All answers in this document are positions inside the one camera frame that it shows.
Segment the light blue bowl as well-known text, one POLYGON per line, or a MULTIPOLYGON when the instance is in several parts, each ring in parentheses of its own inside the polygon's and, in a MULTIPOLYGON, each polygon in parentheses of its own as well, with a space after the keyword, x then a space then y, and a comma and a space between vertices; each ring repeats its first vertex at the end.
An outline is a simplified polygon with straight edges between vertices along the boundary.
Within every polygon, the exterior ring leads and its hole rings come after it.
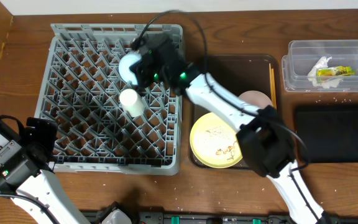
POLYGON ((130 70, 130 67, 137 63, 141 59, 141 55, 137 52, 129 52, 125 54, 119 62, 119 76, 126 83, 132 83, 137 86, 138 81, 134 72, 130 70))

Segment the white plastic cup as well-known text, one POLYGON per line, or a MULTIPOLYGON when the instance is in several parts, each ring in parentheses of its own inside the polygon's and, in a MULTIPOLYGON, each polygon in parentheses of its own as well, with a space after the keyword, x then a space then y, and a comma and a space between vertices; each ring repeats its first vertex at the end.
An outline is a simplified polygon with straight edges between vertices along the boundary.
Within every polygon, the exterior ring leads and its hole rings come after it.
POLYGON ((123 90, 119 95, 119 101, 123 110, 133 118, 142 115, 145 111, 142 97, 133 89, 123 90))

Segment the white tissue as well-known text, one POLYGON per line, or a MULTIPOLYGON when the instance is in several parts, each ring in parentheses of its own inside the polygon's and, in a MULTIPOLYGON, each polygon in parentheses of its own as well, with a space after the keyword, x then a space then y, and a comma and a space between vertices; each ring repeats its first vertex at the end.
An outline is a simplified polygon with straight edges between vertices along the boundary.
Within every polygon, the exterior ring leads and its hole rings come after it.
POLYGON ((328 62, 332 57, 321 57, 308 73, 307 78, 314 87, 322 87, 324 89, 337 88, 342 82, 342 78, 339 77, 320 77, 318 71, 328 68, 328 62))

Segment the yellow pandan cake wrapper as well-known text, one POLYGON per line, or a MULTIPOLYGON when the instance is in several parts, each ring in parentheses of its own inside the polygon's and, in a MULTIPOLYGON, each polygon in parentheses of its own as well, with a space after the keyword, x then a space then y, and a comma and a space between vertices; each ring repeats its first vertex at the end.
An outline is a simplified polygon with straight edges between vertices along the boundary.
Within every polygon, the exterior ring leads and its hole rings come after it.
POLYGON ((317 70, 316 75, 318 77, 340 77, 340 76, 349 76, 355 74, 356 71, 352 67, 329 67, 329 68, 320 68, 317 70))

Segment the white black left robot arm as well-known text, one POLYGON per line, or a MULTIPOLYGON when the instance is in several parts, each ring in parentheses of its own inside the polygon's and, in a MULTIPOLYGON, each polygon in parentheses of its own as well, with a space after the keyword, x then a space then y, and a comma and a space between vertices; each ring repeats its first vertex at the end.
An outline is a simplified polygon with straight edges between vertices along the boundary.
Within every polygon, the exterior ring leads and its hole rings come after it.
POLYGON ((11 199, 37 223, 88 223, 49 166, 57 123, 27 118, 10 128, 0 116, 0 197, 11 199))

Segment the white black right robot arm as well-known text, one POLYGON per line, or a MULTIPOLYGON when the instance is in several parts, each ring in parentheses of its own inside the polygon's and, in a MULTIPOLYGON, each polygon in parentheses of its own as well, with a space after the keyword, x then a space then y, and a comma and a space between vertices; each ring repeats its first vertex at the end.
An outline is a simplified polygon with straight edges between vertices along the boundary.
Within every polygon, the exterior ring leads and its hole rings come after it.
POLYGON ((200 70, 180 55, 166 34, 138 36, 131 48, 137 53, 128 66, 138 84, 167 84, 177 95, 214 113, 236 134, 249 169, 268 178, 278 190, 295 223, 330 223, 328 214, 311 195, 302 179, 293 138, 272 106, 259 108, 240 100, 222 87, 206 69, 200 70))

